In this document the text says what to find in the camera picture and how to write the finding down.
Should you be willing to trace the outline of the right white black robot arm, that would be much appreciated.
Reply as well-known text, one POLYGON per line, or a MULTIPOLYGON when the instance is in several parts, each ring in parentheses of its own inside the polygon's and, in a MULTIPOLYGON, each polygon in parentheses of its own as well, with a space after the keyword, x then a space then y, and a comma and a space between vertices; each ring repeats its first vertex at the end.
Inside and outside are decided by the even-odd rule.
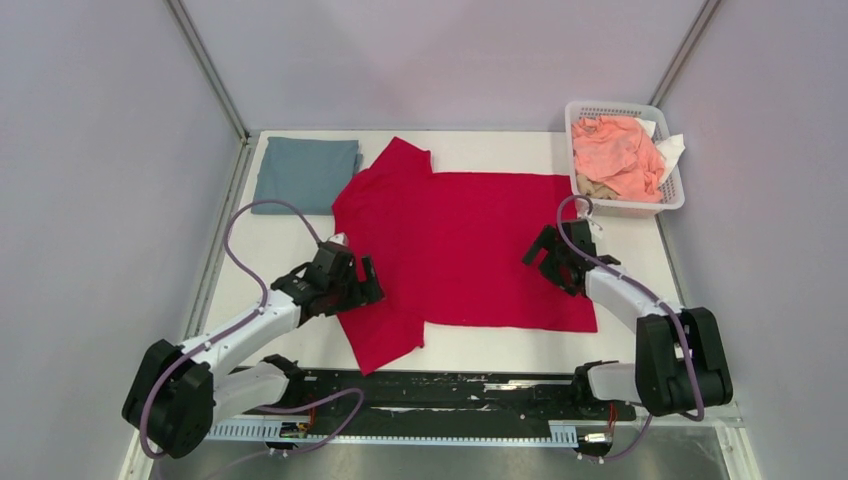
POLYGON ((596 417, 611 402, 628 402, 662 417, 701 418, 731 402, 732 379, 715 315, 661 299, 629 275, 618 259, 597 255, 586 220, 547 225, 522 259, 539 264, 559 290, 612 313, 635 335, 631 363, 595 361, 574 372, 571 403, 596 417))

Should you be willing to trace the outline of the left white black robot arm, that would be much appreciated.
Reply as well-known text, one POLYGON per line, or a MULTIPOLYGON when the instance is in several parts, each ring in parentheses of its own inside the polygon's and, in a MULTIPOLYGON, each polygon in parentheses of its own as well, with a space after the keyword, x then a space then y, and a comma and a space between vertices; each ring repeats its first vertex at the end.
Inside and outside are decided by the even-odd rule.
POLYGON ((270 285, 240 317, 180 344, 153 343, 145 352, 121 410, 158 457, 191 453, 220 422, 249 411, 301 412, 306 373, 279 354, 253 367, 243 361, 315 317, 378 303, 385 294, 369 256, 356 257, 334 239, 314 258, 270 285))

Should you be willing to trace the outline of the red t shirt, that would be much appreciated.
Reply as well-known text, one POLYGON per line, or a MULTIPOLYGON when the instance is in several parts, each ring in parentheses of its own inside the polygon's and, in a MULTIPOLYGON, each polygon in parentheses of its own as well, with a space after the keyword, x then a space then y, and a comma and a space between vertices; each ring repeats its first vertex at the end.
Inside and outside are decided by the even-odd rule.
POLYGON ((594 333, 593 304, 523 257, 572 192, 561 175, 437 173, 431 155, 392 139, 335 200, 338 232, 369 257, 384 298, 343 313, 363 374, 425 344, 429 323, 594 333))

